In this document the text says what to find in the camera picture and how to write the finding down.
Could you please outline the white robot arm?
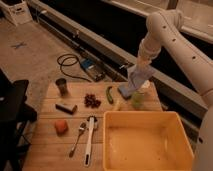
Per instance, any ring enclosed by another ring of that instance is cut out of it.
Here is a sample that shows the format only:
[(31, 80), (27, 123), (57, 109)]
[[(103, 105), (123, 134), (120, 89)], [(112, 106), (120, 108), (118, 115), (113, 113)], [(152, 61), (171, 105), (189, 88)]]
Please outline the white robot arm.
[(164, 47), (207, 106), (197, 140), (192, 171), (213, 171), (213, 60), (179, 32), (184, 18), (179, 10), (163, 10), (146, 18), (147, 34), (141, 41), (137, 65), (145, 67)]

